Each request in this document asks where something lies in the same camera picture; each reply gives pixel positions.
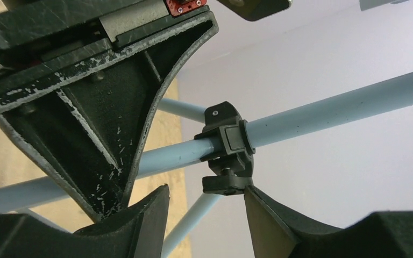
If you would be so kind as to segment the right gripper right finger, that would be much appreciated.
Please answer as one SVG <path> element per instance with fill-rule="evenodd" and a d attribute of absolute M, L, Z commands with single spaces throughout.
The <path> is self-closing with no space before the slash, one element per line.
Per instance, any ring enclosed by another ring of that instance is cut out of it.
<path fill-rule="evenodd" d="M 413 257 L 413 211 L 378 211 L 342 229 L 309 218 L 257 187 L 244 191 L 255 257 Z"/>

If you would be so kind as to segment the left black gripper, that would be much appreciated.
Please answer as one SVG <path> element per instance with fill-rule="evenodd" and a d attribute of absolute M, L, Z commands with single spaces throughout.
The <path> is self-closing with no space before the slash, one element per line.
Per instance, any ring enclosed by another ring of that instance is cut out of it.
<path fill-rule="evenodd" d="M 36 1 L 0 12 L 0 128 L 95 222 L 127 207 L 156 108 L 218 32 L 208 5 Z"/>

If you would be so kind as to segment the light blue music stand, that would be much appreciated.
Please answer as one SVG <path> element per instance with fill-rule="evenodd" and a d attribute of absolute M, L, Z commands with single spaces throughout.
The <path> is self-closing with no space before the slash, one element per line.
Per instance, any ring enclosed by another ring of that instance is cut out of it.
<path fill-rule="evenodd" d="M 229 102 L 200 109 L 161 99 L 136 178 L 197 162 L 207 162 L 213 171 L 202 180 L 202 197 L 164 235 L 161 257 L 168 256 L 214 198 L 244 197 L 247 187 L 256 187 L 252 175 L 258 147 L 411 105 L 413 73 L 252 122 L 242 119 Z M 28 214 L 68 233 L 110 217 L 93 221 L 48 175 L 0 189 L 3 214 Z"/>

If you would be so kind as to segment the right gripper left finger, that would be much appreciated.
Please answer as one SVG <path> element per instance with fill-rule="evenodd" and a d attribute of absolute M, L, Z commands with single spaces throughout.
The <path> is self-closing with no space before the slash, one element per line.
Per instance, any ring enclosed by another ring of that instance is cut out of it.
<path fill-rule="evenodd" d="M 0 215 L 0 257 L 161 257 L 169 186 L 134 205 L 68 233 L 28 214 Z"/>

